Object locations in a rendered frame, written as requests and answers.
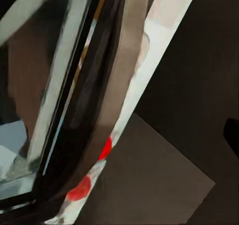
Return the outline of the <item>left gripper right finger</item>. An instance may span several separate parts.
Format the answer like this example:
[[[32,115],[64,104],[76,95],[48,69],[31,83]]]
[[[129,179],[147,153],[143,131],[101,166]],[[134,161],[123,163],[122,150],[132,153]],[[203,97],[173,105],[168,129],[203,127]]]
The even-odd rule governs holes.
[[[239,120],[228,118],[223,136],[239,158]]]

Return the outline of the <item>microwave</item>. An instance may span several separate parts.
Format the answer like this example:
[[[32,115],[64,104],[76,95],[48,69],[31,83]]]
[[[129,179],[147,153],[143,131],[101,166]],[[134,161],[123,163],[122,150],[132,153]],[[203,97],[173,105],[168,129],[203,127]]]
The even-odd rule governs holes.
[[[0,0],[0,124],[26,137],[0,225],[57,216],[116,145],[192,0]]]

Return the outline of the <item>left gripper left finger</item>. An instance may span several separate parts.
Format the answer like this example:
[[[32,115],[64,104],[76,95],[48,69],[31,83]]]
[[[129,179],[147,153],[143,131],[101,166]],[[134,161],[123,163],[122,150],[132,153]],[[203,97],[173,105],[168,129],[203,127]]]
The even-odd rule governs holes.
[[[26,137],[21,118],[0,124],[0,178]]]

